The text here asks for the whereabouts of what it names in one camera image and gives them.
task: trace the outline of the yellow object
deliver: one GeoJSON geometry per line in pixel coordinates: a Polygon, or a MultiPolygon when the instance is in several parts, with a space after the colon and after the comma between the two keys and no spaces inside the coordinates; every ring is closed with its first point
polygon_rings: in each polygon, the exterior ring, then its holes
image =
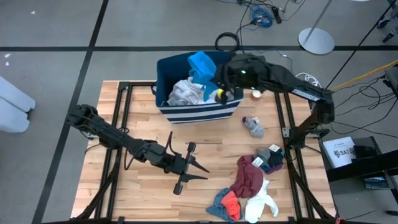
{"type": "Polygon", "coordinates": [[[348,81],[348,82],[345,82],[345,83],[343,83],[343,84],[341,84],[341,85],[335,86],[335,87],[332,88],[332,90],[340,89],[340,88],[343,87],[343,86],[346,86],[346,85],[348,85],[348,84],[350,84],[350,83],[352,83],[352,82],[358,81],[358,80],[360,80],[360,79],[362,79],[362,78],[366,78],[366,77],[372,75],[373,73],[376,73],[376,72],[378,72],[378,71],[380,71],[380,70],[383,70],[383,69],[385,69],[385,68],[391,67],[391,66],[393,66],[393,65],[395,65],[395,64],[397,64],[397,63],[398,63],[398,60],[395,60],[395,61],[391,62],[390,64],[385,65],[385,66],[381,66],[381,67],[379,67],[379,68],[377,68],[377,69],[375,69],[375,70],[373,70],[373,71],[371,71],[371,72],[368,72],[368,73],[365,74],[365,75],[361,75],[360,77],[353,78],[352,80],[350,80],[350,81],[348,81]]]}
{"type": "Polygon", "coordinates": [[[221,99],[221,94],[223,94],[224,90],[218,89],[217,90],[217,98],[221,99]]]}

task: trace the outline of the gray cloth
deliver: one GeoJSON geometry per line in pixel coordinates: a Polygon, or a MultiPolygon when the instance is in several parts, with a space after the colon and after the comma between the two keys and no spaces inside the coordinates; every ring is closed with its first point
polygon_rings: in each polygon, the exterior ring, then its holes
{"type": "Polygon", "coordinates": [[[260,157],[260,159],[262,159],[262,164],[260,166],[269,167],[268,159],[270,158],[270,156],[271,152],[269,149],[257,149],[256,155],[254,155],[254,159],[260,157]]]}
{"type": "Polygon", "coordinates": [[[227,195],[231,190],[226,188],[221,190],[216,197],[214,198],[214,203],[212,206],[206,208],[206,212],[209,213],[210,215],[214,215],[218,218],[222,218],[225,221],[228,221],[230,223],[234,223],[235,221],[229,217],[228,213],[226,213],[226,208],[224,207],[223,204],[221,204],[221,200],[225,195],[227,195]]]}
{"type": "Polygon", "coordinates": [[[244,117],[242,122],[249,129],[252,137],[261,138],[264,136],[264,128],[260,126],[258,118],[244,117]]]}

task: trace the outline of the white stripe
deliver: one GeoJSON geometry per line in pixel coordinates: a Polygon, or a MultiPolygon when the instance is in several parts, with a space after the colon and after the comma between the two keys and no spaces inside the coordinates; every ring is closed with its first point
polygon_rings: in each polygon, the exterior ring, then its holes
{"type": "Polygon", "coordinates": [[[166,118],[195,118],[199,116],[209,116],[209,115],[218,115],[221,113],[231,113],[236,109],[234,108],[227,108],[222,110],[214,110],[214,111],[204,111],[204,112],[197,112],[197,113],[177,113],[177,114],[165,114],[166,118]]]}
{"type": "Polygon", "coordinates": [[[178,123],[191,123],[191,122],[197,122],[197,121],[211,121],[215,119],[226,119],[230,118],[231,116],[225,116],[225,117],[220,117],[220,118],[210,118],[210,119],[201,119],[201,120],[190,120],[190,121],[171,121],[170,123],[172,124],[178,124],[178,123]]]}
{"type": "MultiPolygon", "coordinates": [[[[239,99],[239,100],[233,100],[233,101],[229,101],[226,104],[230,105],[231,103],[236,103],[236,102],[240,102],[243,99],[239,99]]],[[[212,103],[209,105],[198,105],[198,106],[158,106],[158,108],[162,111],[162,110],[180,110],[180,109],[196,109],[196,108],[211,108],[214,106],[221,106],[222,104],[219,103],[212,103]]]]}

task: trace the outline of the white stand base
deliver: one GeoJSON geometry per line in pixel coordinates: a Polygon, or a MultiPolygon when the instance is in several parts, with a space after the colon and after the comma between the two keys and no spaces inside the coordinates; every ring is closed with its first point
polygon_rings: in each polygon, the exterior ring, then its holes
{"type": "Polygon", "coordinates": [[[298,35],[298,42],[306,51],[323,55],[330,53],[335,48],[333,37],[328,32],[318,28],[315,28],[310,38],[305,41],[310,30],[311,28],[304,29],[298,35]]]}

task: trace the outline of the maroon shirt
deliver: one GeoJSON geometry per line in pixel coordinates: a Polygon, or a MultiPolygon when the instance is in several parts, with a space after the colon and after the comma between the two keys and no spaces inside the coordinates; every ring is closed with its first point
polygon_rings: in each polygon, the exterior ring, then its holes
{"type": "Polygon", "coordinates": [[[238,198],[251,198],[261,189],[262,171],[251,164],[253,159],[253,155],[241,156],[237,162],[238,173],[230,189],[238,198]]]}

